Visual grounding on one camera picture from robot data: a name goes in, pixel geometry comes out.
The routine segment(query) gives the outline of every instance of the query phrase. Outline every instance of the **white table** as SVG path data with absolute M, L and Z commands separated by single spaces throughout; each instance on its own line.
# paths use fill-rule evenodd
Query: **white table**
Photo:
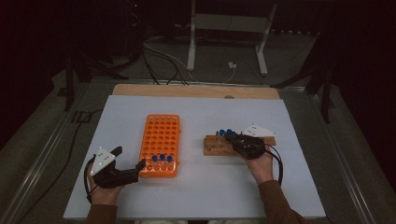
M 99 147 L 122 146 L 120 170 L 134 168 L 148 114 L 180 115 L 178 174 L 175 178 L 140 178 L 119 198 L 119 218 L 229 219 L 264 217 L 256 183 L 239 157 L 207 157 L 206 134 L 218 129 L 243 131 L 252 123 L 275 131 L 284 163 L 282 189 L 291 208 L 303 217 L 325 217 L 315 184 L 282 100 L 195 97 L 109 96 L 81 167 L 64 218 L 89 212 L 83 187 L 85 162 Z M 277 178 L 277 164 L 274 173 Z

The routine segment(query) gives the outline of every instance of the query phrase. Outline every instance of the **brown sleeve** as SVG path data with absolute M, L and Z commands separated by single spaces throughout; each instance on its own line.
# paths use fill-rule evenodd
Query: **brown sleeve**
M 106 223 L 115 224 L 117 221 L 117 206 L 92 204 L 87 216 L 88 224 Z
M 291 210 L 276 180 L 261 183 L 259 185 L 259 191 L 269 224 L 307 223 L 303 217 Z

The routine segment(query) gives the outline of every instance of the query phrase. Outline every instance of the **wearable hand device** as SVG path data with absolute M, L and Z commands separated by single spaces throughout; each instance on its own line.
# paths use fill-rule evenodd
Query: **wearable hand device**
M 95 184 L 103 189 L 113 189 L 117 186 L 124 186 L 138 182 L 139 172 L 146 166 L 146 159 L 140 161 L 134 169 L 120 171 L 116 169 L 116 157 L 122 153 L 122 147 L 116 147 L 111 152 L 100 148 L 97 155 L 93 155 L 84 169 L 84 174 L 88 172 L 91 163 L 93 166 L 89 175 L 93 177 Z M 84 187 L 87 192 L 87 199 L 91 203 L 91 193 L 89 191 L 87 176 L 84 178 Z
M 248 160 L 257 159 L 264 153 L 268 153 L 273 156 L 277 160 L 277 163 L 279 165 L 279 178 L 277 181 L 279 182 L 279 185 L 282 184 L 283 163 L 276 149 L 274 149 L 270 145 L 265 144 L 264 140 L 260 137 L 252 137 L 241 133 L 238 134 L 236 132 L 227 132 L 224 136 L 225 140 L 233 145 L 233 150 Z M 270 150 L 267 150 L 265 148 L 266 146 L 272 148 L 277 155 L 275 155 Z

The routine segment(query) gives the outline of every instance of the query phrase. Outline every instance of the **gray floor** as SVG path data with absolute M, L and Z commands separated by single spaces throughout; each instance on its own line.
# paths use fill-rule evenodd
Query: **gray floor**
M 254 41 L 255 36 L 219 45 L 210 41 L 200 42 L 195 70 L 188 74 L 181 63 L 177 65 L 191 85 L 219 85 L 216 83 L 224 82 L 233 73 L 227 67 L 228 62 L 236 62 L 233 79 L 220 85 L 267 87 L 298 73 L 315 38 L 309 35 L 270 35 L 264 51 L 269 67 L 266 77 L 259 74 Z M 177 57 L 184 64 L 187 62 L 188 38 L 167 40 L 155 37 L 147 45 Z M 148 55 L 148 61 L 153 70 L 164 77 L 175 73 L 173 65 L 163 59 Z M 130 78 L 123 81 L 125 83 L 152 83 L 142 62 L 121 74 Z M 395 194 L 338 89 L 332 87 L 334 107 L 329 112 L 331 123 L 325 124 L 318 113 L 320 93 L 304 93 L 308 80 L 300 80 L 279 92 L 289 110 L 327 215 L 326 218 L 311 220 L 311 223 L 396 223 Z M 103 108 L 114 86 L 121 83 L 100 75 L 90 84 L 76 83 L 77 100 L 70 114 L 64 112 L 65 99 L 56 96 L 58 90 L 64 87 L 64 72 L 54 77 L 53 82 L 54 91 L 0 151 L 0 220 L 4 223 L 13 223 L 9 220 L 24 214 L 60 173 L 78 127 L 78 124 L 71 123 L 73 112 Z M 81 222 L 65 220 L 63 213 L 99 119 L 100 113 L 96 113 L 90 123 L 81 125 L 71 160 L 61 178 L 22 223 Z M 27 178 L 23 185 L 26 175 L 32 174 L 29 171 L 36 159 L 46 156 L 40 156 L 40 153 L 51 148 L 53 150 L 47 155 L 48 162 L 41 166 L 42 175 Z M 133 222 L 120 220 L 120 223 Z

